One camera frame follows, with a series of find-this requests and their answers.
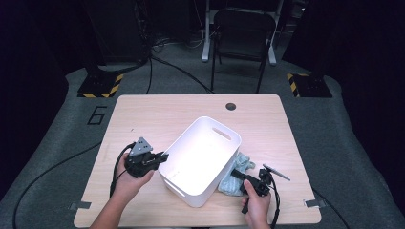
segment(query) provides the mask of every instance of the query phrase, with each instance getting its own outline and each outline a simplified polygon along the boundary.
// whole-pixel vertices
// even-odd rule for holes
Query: white plastic basket
[[[159,167],[167,188],[192,207],[203,206],[233,163],[241,137],[222,123],[202,116],[166,150]]]

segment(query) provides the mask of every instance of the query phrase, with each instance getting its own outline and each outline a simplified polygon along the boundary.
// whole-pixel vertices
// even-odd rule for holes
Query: light blue cloth
[[[240,188],[243,181],[232,176],[231,173],[236,169],[244,174],[247,169],[253,169],[254,167],[255,163],[250,161],[250,157],[239,152],[235,157],[232,166],[218,185],[218,191],[229,196],[242,196],[243,193]]]

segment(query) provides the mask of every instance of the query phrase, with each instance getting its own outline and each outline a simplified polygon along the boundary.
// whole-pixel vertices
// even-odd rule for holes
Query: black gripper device
[[[145,176],[151,170],[158,170],[159,165],[167,160],[169,155],[163,152],[152,154],[153,148],[140,137],[125,160],[125,169],[133,177]]]
[[[232,170],[231,175],[238,179],[241,179],[241,180],[248,179],[250,181],[250,183],[252,184],[254,190],[256,191],[257,195],[259,195],[259,196],[267,196],[268,193],[270,192],[269,184],[270,184],[271,174],[266,169],[260,170],[260,172],[259,172],[260,179],[252,177],[251,175],[243,174],[236,169]],[[242,193],[247,194],[247,190],[245,189],[245,186],[243,183],[242,183],[241,187],[239,188],[239,190],[241,190]],[[249,204],[249,198],[247,199],[247,202],[246,202],[244,208],[242,209],[243,214],[246,214],[248,212],[248,208],[247,208],[248,204]]]

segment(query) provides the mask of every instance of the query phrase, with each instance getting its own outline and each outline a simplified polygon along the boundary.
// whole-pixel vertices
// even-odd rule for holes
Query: chair
[[[225,8],[215,14],[214,29],[211,90],[214,89],[215,59],[218,55],[220,64],[222,56],[260,62],[257,94],[276,29],[274,19],[262,11]]]

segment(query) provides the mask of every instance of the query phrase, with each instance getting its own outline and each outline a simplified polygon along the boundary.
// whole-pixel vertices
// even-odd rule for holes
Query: black backdrop
[[[353,131],[403,214],[404,12],[399,0],[311,0],[283,56],[310,72],[321,63],[340,83]]]
[[[42,7],[44,12],[49,10],[47,5]],[[59,30],[50,31],[57,25],[54,18],[47,17],[50,13],[36,14],[21,0],[0,1],[0,198],[30,159],[63,104],[68,91],[64,76],[80,66],[74,57],[57,56],[53,51],[58,47],[54,50],[63,53],[69,46],[63,46],[65,36]],[[48,21],[42,28],[37,21],[41,17]],[[53,45],[48,42],[50,34],[54,36]]]

